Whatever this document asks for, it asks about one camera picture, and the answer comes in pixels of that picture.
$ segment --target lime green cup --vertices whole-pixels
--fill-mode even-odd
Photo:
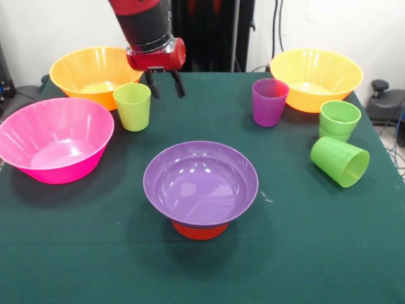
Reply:
[[[343,188],[353,186],[366,172],[370,154],[332,137],[321,137],[311,150],[311,160]]]
[[[123,84],[113,93],[123,127],[131,132],[149,125],[151,90],[144,84]]]
[[[347,141],[360,118],[361,111],[357,106],[347,101],[327,101],[321,106],[319,136],[330,136],[340,141]]]

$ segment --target white wall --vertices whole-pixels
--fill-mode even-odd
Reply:
[[[0,43],[16,86],[70,51],[127,45],[108,0],[0,0]]]
[[[274,3],[256,0],[248,70],[270,61]],[[284,48],[325,48],[355,60],[364,71],[362,102],[375,78],[405,88],[404,29],[404,0],[285,0],[283,7]],[[108,0],[0,0],[0,43],[17,86],[39,84],[75,49],[127,45]]]
[[[248,71],[270,62],[274,5],[275,0],[256,0],[257,29],[251,31]],[[404,0],[284,0],[284,49],[323,48],[352,58],[364,71],[364,81],[356,90],[363,104],[372,92],[373,79],[405,89],[404,30]],[[280,52],[278,28],[276,34]]]

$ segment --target purple bowl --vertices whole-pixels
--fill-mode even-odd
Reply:
[[[258,187],[258,175],[244,155],[209,141],[165,149],[144,174],[145,194],[152,205],[192,229],[210,229],[236,219],[250,207]]]

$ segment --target tabletop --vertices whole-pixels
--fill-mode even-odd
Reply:
[[[252,119],[265,73],[182,73],[187,96],[156,75],[142,132],[116,127],[96,169],[46,185],[0,172],[2,303],[404,303],[405,187],[368,117],[349,142],[370,166],[343,189],[309,159],[318,115],[286,106],[274,128]],[[42,98],[63,96],[51,82]],[[351,94],[347,100],[359,106]],[[227,144],[256,167],[259,193],[218,238],[191,241],[146,199],[142,176],[184,141]]]

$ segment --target orange bowl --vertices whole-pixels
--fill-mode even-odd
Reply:
[[[58,59],[49,72],[52,82],[67,96],[93,100],[115,110],[113,91],[122,84],[138,82],[135,71],[121,47],[88,47]]]
[[[287,104],[308,113],[319,113],[326,101],[343,100],[363,81],[363,71],[353,60],[321,49],[280,53],[270,70],[290,87]]]

